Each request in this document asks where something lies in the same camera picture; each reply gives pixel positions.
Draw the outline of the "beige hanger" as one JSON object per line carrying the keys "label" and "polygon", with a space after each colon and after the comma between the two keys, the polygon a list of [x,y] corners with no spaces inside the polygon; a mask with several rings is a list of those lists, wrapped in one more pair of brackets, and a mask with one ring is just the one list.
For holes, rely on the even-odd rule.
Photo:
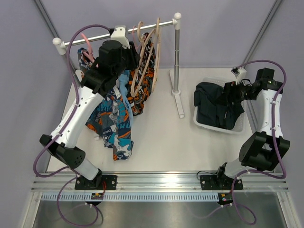
{"label": "beige hanger", "polygon": [[161,54],[161,28],[160,28],[160,17],[157,18],[156,22],[156,38],[157,38],[157,45],[156,45],[156,56],[155,56],[155,64],[154,64],[154,77],[152,82],[152,93],[155,90],[156,82],[158,78],[158,71],[160,65],[160,54]]}
{"label": "beige hanger", "polygon": [[143,21],[139,21],[138,26],[137,26],[137,37],[138,37],[138,40],[140,41],[141,48],[140,48],[140,54],[139,54],[140,55],[139,67],[134,70],[132,83],[131,83],[131,87],[130,87],[131,88],[130,94],[132,97],[136,97],[138,91],[141,88],[142,81],[144,78],[144,73],[148,68],[148,63],[145,64],[143,71],[141,71],[140,79],[139,79],[138,83],[136,83],[136,81],[138,79],[138,73],[142,67],[142,62],[144,59],[143,58],[144,52],[145,52],[146,48],[148,47],[148,41],[150,41],[151,36],[155,33],[155,29],[153,29],[150,33],[148,33],[148,35],[146,37],[144,35],[141,36],[140,30],[141,30],[141,27],[143,24],[144,24]]}

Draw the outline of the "dark navy shorts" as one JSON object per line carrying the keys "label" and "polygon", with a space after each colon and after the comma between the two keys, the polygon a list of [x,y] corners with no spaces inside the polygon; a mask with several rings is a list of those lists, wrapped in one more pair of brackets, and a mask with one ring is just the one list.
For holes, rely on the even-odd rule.
{"label": "dark navy shorts", "polygon": [[231,130],[245,112],[241,103],[221,105],[216,102],[224,88],[215,83],[201,82],[194,91],[194,106],[197,107],[197,122]]}

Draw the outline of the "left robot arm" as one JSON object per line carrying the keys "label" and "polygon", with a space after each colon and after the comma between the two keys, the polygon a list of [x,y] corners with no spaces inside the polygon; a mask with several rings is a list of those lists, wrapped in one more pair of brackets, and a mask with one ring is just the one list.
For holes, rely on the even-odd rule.
{"label": "left robot arm", "polygon": [[76,89],[76,100],[64,119],[50,135],[44,134],[39,140],[50,155],[79,175],[77,180],[83,188],[93,190],[102,185],[102,171],[77,148],[77,140],[90,115],[113,89],[118,77],[125,70],[137,68],[140,58],[132,41],[122,44],[107,40],[98,52]]}

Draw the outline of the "orange black camouflage shorts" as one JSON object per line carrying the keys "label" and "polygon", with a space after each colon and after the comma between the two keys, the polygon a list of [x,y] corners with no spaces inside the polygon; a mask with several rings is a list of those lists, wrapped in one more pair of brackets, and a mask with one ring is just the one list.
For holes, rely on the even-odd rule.
{"label": "orange black camouflage shorts", "polygon": [[130,103],[134,116],[143,113],[144,105],[152,93],[155,68],[155,47],[153,34],[145,32],[142,35],[143,42],[140,48],[139,67],[129,74],[127,84],[127,101]]}

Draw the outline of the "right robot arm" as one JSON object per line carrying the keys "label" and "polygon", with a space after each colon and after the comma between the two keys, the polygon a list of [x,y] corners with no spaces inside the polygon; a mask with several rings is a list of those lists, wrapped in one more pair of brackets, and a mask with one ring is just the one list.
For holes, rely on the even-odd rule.
{"label": "right robot arm", "polygon": [[236,67],[231,70],[236,76],[233,82],[225,83],[224,91],[217,99],[223,105],[235,105],[244,100],[253,100],[261,106],[258,128],[242,145],[239,157],[226,162],[217,170],[215,183],[221,188],[230,188],[242,171],[273,171],[289,150],[290,142],[283,138],[280,124],[280,102],[283,83],[274,80],[273,69],[257,71],[253,83],[246,85],[246,70]]}

